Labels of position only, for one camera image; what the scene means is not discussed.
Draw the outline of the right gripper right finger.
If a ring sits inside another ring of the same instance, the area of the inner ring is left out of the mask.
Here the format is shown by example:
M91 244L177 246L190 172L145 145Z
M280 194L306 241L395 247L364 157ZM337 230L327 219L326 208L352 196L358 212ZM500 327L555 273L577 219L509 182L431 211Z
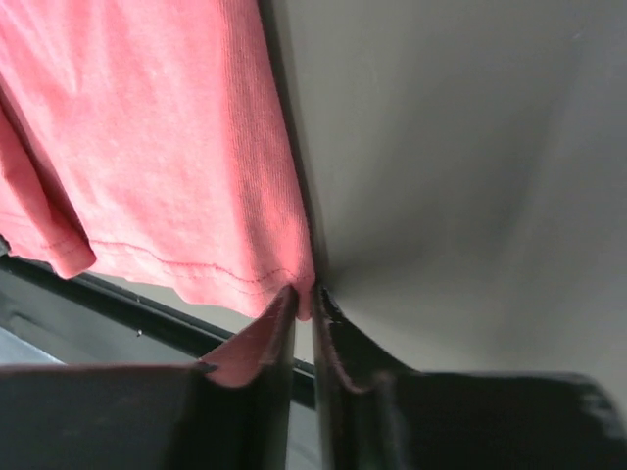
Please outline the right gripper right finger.
M420 372L313 296L326 469L622 469L626 424L572 373Z

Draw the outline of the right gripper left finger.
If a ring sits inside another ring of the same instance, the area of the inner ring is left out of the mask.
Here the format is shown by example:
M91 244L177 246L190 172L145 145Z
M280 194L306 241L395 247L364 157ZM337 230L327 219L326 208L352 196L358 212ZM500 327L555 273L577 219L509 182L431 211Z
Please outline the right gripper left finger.
M297 294L184 365L1 370L5 469L282 469Z

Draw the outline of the salmon pink t-shirt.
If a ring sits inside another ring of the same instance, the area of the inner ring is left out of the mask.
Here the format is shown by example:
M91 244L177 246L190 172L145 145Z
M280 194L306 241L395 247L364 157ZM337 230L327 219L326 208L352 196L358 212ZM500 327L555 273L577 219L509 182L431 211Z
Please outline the salmon pink t-shirt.
M5 1L1 237L258 317L314 285L254 1Z

